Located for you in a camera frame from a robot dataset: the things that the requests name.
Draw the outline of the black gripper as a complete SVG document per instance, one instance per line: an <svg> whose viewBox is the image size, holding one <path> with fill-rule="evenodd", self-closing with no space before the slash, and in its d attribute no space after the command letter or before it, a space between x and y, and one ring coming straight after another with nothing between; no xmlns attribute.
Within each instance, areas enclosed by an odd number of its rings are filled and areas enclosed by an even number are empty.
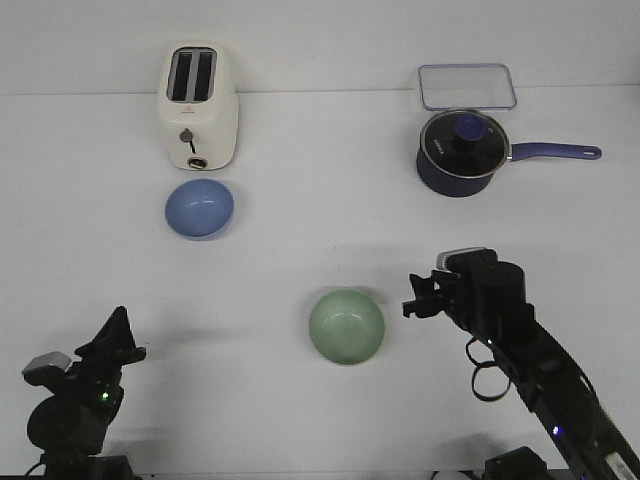
<svg viewBox="0 0 640 480"><path fill-rule="evenodd" d="M75 350L80 361L72 364L70 372L76 395L97 415L116 415L124 399L122 368L146 358L146 349L136 344L124 306L113 311L91 346Z"/></svg>
<svg viewBox="0 0 640 480"><path fill-rule="evenodd" d="M476 320L480 306L479 266L479 257L438 257L436 280L433 275L410 274L415 299L402 303L403 316L435 317L443 310L444 302L444 312L452 320Z"/></svg>

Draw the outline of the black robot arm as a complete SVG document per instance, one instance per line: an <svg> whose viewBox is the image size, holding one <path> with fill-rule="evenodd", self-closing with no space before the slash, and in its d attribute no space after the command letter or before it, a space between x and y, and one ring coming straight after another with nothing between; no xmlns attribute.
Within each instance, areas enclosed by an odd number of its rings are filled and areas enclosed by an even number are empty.
<svg viewBox="0 0 640 480"><path fill-rule="evenodd" d="M108 427L124 399L122 368L146 358L136 345L127 309L115 308L96 336L72 360L52 351L22 370L32 386L51 392L27 422L30 442L42 450L45 479L136 479L124 455L101 454Z"/></svg>
<svg viewBox="0 0 640 480"><path fill-rule="evenodd" d="M439 254L430 276L409 277L406 317L445 313L485 345L577 479L636 479L639 458L581 367L535 318L523 269L488 248Z"/></svg>

